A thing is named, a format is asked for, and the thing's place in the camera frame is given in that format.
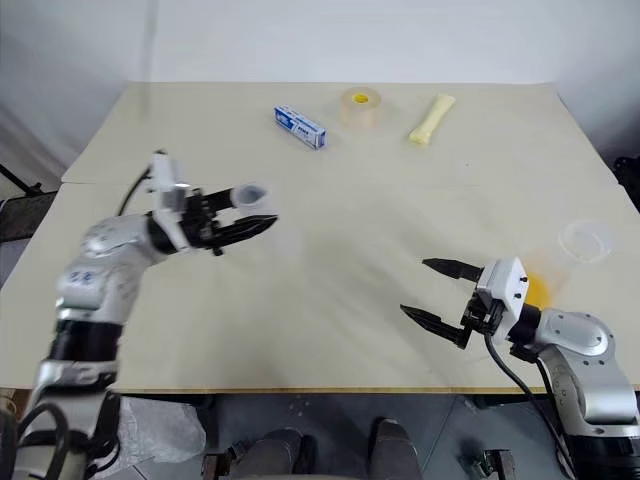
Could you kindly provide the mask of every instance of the clear plastic container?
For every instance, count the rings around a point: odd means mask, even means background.
[[[529,276],[526,302],[538,308],[553,305],[554,298],[581,268],[604,259],[613,249],[609,225],[598,220],[580,220],[563,228],[557,242],[541,246],[523,256]]]

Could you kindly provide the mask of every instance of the wooden table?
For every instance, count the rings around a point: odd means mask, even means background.
[[[67,172],[0,291],[0,385],[31,385],[51,340],[57,276],[160,146],[207,192],[268,182],[282,215],[273,235],[223,257],[176,255],[147,272],[122,340],[122,391],[517,391],[481,338],[460,351],[399,304],[457,324],[472,285],[438,275],[422,258],[484,265],[519,255],[530,263],[540,252],[552,256],[558,232],[579,219],[606,221],[615,248],[573,275],[555,305],[606,321],[619,363],[640,384],[638,214],[549,86],[378,85],[389,105],[373,131],[340,127],[332,116],[344,85],[147,88],[126,91]],[[458,103],[432,146],[408,145],[440,90]],[[138,115],[141,95],[151,99],[148,117]],[[307,150],[273,125],[271,106],[285,102],[328,128],[326,149]],[[521,149],[516,140],[525,141]],[[149,208],[140,192],[130,211]],[[283,238],[295,240],[295,253],[278,248]],[[507,361],[541,384],[535,369]]]

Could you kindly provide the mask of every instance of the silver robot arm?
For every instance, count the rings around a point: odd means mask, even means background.
[[[194,190],[188,197],[163,152],[154,154],[151,177],[154,211],[93,226],[58,281],[55,338],[18,429],[14,480],[89,478],[118,449],[120,397],[108,386],[116,380],[118,341],[147,268],[192,248],[221,255],[222,247],[277,219],[251,216],[221,226],[216,213],[233,208],[231,189]]]
[[[461,320],[463,328],[447,325],[424,310],[401,306],[409,317],[460,348],[466,348],[475,331],[485,337],[490,353],[495,354],[493,343],[509,340],[512,355],[530,363],[540,361],[551,378],[548,393],[576,477],[640,478],[637,400],[616,362],[615,336],[604,322],[588,313],[540,311],[525,304],[528,278],[517,258],[499,259],[485,268],[447,259],[423,263],[449,277],[476,282],[476,288]]]

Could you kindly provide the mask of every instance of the blue and white box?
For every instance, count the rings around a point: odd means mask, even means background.
[[[311,148],[317,150],[325,144],[327,131],[317,123],[312,122],[286,105],[275,107],[273,110],[276,115],[276,122]]]

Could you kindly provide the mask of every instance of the white plastic bag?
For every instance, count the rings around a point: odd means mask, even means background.
[[[122,398],[118,436],[118,460],[96,478],[108,477],[149,458],[155,462],[184,462],[201,453],[206,442],[191,405],[130,397]]]

